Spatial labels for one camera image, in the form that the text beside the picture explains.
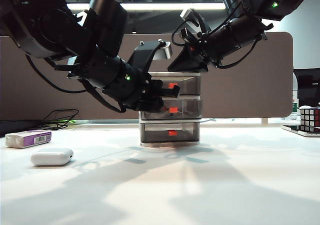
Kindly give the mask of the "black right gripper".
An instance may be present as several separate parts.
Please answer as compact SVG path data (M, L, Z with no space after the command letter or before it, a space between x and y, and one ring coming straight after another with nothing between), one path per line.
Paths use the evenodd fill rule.
M174 62L177 64L169 65L169 72L207 73L208 66L217 66L215 57L206 47L206 43L190 32L187 33L185 45Z

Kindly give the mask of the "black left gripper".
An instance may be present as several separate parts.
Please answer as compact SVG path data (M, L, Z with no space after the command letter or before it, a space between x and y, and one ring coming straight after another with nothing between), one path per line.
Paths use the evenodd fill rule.
M123 69L112 82L112 98L128 109L148 113L162 113L168 110L162 97L177 98L180 87L162 88L163 82L151 79L143 72L123 62Z

